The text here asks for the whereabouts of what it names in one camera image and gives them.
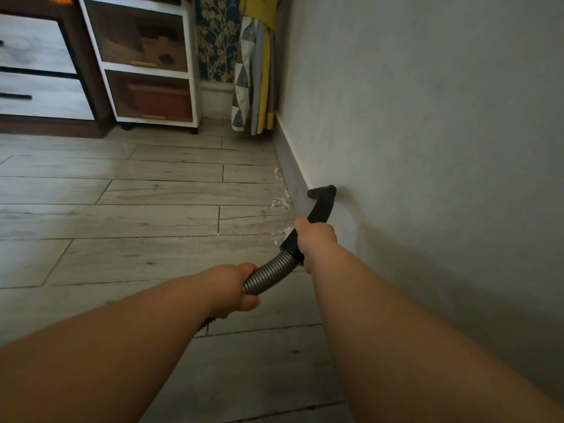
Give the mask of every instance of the vacuum hose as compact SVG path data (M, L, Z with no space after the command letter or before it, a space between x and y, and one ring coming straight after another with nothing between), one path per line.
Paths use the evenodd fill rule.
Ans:
M310 223L327 222L333 210L336 194L337 189L334 185L309 190L307 197L316 199L317 202L307 220ZM292 273L298 265L303 265L303 254L298 248L298 233L294 229L280 245L280 253L251 273L245 281L243 292L250 296L260 295ZM214 320L215 318L206 319L200 329Z

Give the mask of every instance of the person's left hand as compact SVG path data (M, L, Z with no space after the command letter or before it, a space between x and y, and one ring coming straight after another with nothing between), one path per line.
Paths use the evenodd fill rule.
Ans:
M243 263L238 266L225 264L208 268L198 273L201 281L209 292L211 299L210 316L213 318L226 318L231 312L247 312L261 303L258 296L243 294L243 285L254 269L252 263Z

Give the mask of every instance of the black drawer handle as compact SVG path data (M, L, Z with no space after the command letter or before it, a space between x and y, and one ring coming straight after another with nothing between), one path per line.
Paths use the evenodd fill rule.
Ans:
M31 101L33 99L31 95L19 95L17 93L4 93L4 92L0 92L0 98L22 99L24 101Z

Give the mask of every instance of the yellow handle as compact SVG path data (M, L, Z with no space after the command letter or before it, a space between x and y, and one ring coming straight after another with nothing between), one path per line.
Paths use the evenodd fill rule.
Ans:
M166 117L164 115L143 114L143 118L151 118L153 120L166 120Z
M152 62L131 61L131 64L135 66L146 66L147 68L159 67L156 63L152 63Z

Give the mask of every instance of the gray wall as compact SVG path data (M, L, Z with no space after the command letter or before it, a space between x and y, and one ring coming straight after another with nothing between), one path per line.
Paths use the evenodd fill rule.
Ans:
M340 240L564 403L564 0L286 0L278 117Z

